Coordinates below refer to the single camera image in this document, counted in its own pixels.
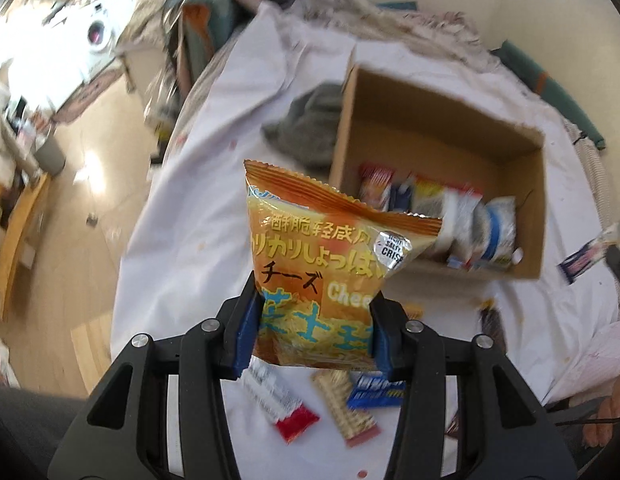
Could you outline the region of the person right hand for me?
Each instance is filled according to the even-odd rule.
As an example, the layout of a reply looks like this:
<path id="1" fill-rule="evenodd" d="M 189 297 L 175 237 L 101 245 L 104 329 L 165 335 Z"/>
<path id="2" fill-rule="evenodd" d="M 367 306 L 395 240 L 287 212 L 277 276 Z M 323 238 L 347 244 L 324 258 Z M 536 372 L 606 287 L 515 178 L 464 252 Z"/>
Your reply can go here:
<path id="1" fill-rule="evenodd" d="M 620 376 L 612 387 L 611 396 L 605 398 L 598 408 L 596 419 L 620 418 Z M 606 446 L 613 437 L 614 425 L 612 422 L 603 424 L 598 422 L 594 425 L 585 425 L 583 428 L 583 441 L 589 448 Z"/>

